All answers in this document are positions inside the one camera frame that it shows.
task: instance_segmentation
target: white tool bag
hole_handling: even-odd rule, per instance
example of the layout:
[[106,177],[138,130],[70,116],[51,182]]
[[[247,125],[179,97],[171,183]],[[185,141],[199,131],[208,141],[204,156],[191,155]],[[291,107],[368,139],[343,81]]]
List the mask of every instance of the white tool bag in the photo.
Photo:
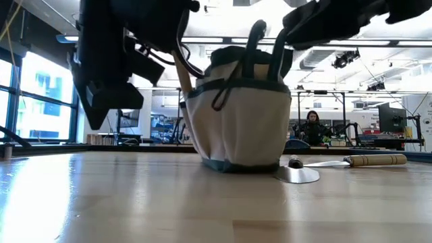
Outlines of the white tool bag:
[[206,77],[197,80],[196,89],[184,94],[186,102],[180,104],[196,151],[216,171],[274,171],[284,151],[291,95],[281,67],[285,76],[292,51],[284,45],[272,55],[256,50],[260,38],[253,34],[262,33],[259,24],[252,28],[246,49],[212,53]]

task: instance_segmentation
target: window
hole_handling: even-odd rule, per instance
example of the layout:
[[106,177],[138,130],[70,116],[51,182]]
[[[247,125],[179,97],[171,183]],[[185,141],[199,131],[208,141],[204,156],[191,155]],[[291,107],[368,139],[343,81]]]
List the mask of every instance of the window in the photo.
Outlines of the window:
[[[7,104],[9,103],[9,93],[0,91],[0,126],[6,127],[7,117]],[[0,138],[5,136],[4,133],[0,132]]]
[[72,103],[73,89],[74,83],[69,70],[39,55],[27,52],[22,62],[21,90]]
[[69,139],[71,107],[20,97],[16,134],[22,138]]
[[10,86],[12,76],[12,64],[0,60],[0,85]]

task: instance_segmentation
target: ceiling light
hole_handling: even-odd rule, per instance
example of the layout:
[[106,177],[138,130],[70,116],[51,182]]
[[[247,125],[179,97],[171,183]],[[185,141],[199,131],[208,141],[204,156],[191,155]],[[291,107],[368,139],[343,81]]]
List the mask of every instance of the ceiling light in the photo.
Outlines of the ceiling light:
[[78,41],[78,36],[65,36],[67,41]]
[[[301,107],[300,109],[306,109],[306,110],[319,110],[319,111],[343,111],[342,108],[337,108],[337,107]],[[346,111],[362,111],[363,109],[361,108],[345,108]]]
[[122,111],[123,113],[131,113],[131,112],[134,112],[133,109],[121,109],[121,111]]
[[223,38],[183,37],[183,43],[222,43]]
[[403,40],[398,43],[398,45],[408,45],[408,46],[422,46],[422,47],[432,47],[432,41],[407,41]]
[[389,41],[382,40],[332,40],[327,45],[348,45],[348,46],[362,46],[362,45],[382,45],[390,44]]
[[[248,42],[247,38],[233,38],[231,39],[233,43],[246,44]],[[258,42],[258,45],[274,45],[275,38],[264,38]]]
[[318,46],[313,47],[314,50],[317,51],[355,51],[356,47],[326,47],[326,46]]
[[138,90],[178,90],[180,91],[180,88],[170,88],[170,87],[143,87],[143,88],[138,88]]
[[164,107],[164,108],[177,108],[178,105],[161,105],[161,107]]

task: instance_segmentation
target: desk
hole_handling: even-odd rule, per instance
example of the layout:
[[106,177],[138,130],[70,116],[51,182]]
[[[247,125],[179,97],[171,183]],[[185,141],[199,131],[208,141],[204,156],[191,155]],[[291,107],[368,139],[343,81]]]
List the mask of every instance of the desk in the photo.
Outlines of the desk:
[[383,147],[373,147],[373,148],[361,148],[361,147],[351,147],[351,146],[312,146],[311,149],[376,149],[376,150],[385,150]]
[[386,149],[396,149],[397,151],[403,151],[403,144],[406,143],[421,143],[420,139],[405,139],[405,138],[385,138],[385,139],[374,139],[373,143],[375,146],[382,146]]
[[0,163],[0,239],[432,242],[432,166],[318,170],[318,182],[295,185],[216,173],[196,154],[86,152]]

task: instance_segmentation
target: tool handle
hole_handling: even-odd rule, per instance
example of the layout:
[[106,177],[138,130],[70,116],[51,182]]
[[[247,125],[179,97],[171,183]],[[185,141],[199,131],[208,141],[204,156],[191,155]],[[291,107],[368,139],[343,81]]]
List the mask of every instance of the tool handle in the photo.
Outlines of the tool handle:
[[183,93],[187,93],[193,90],[192,83],[190,81],[190,76],[188,70],[184,67],[183,63],[180,61],[177,53],[173,51],[171,53],[174,57],[175,67],[177,68],[177,75],[180,81],[180,87]]
[[292,155],[290,157],[290,161],[288,161],[288,167],[294,169],[301,169],[303,168],[303,162],[297,155]]
[[371,165],[403,165],[407,162],[405,155],[353,155],[345,157],[351,167]]

